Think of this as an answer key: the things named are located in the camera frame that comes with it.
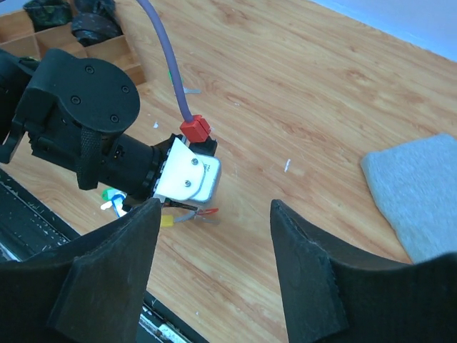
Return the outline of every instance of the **wooden tray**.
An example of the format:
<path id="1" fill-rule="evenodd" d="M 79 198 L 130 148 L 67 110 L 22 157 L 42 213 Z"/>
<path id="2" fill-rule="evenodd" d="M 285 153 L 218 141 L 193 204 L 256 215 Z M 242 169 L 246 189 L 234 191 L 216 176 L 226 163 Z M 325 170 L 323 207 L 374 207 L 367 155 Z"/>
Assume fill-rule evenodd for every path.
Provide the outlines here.
<path id="1" fill-rule="evenodd" d="M 76 14 L 73 1 L 69 3 Z M 0 16 L 0 49 L 16 56 L 42 59 L 50 48 L 62 49 L 79 58 L 104 59 L 124 70 L 135 85 L 146 82 L 138 55 L 125 35 L 84 48 L 71 34 L 71 23 L 35 32 L 24 10 Z"/>

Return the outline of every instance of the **screw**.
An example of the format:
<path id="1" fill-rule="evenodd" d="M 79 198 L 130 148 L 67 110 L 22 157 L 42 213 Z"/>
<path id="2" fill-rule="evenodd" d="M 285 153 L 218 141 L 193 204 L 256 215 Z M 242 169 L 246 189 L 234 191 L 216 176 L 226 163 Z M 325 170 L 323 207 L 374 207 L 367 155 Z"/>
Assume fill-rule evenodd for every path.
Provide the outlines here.
<path id="1" fill-rule="evenodd" d="M 71 97 L 71 102 L 75 105 L 79 105 L 81 103 L 81 99 L 79 97 L 77 97 L 76 95 L 73 95 Z"/>

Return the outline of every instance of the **folded towel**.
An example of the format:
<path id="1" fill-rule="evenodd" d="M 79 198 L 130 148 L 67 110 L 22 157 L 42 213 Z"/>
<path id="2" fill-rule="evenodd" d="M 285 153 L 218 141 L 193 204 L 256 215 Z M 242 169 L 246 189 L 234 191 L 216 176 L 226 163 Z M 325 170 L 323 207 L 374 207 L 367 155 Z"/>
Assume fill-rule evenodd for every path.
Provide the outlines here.
<path id="1" fill-rule="evenodd" d="M 376 206 L 414 263 L 457 252 L 457 141 L 438 134 L 361 162 Z"/>

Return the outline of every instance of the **wooden table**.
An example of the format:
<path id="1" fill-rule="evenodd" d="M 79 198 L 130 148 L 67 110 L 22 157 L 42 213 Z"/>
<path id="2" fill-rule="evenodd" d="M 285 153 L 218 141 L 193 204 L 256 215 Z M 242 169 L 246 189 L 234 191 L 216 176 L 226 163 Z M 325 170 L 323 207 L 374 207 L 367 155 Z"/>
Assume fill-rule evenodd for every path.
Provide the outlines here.
<path id="1" fill-rule="evenodd" d="M 441 131 L 457 136 L 457 64 L 311 2 L 154 3 L 185 85 L 203 91 L 189 104 L 214 128 L 224 174 L 222 224 L 162 229 L 149 290 L 211 342 L 286 342 L 270 201 L 408 262 L 359 162 Z M 134 0 L 118 10 L 149 80 L 128 133 L 156 144 L 181 123 L 164 55 Z M 100 210 L 103 186 L 79 191 L 72 173 L 29 154 L 24 140 L 6 170 L 79 232 L 114 219 Z"/>

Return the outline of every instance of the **blue cloth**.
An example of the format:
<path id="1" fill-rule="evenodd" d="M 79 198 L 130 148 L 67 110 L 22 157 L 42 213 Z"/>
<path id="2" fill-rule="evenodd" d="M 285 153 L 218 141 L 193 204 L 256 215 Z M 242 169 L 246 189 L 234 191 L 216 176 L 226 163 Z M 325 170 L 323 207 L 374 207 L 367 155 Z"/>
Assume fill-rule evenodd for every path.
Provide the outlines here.
<path id="1" fill-rule="evenodd" d="M 457 252 L 457 141 L 438 134 L 361 161 L 376 206 L 414 263 Z"/>

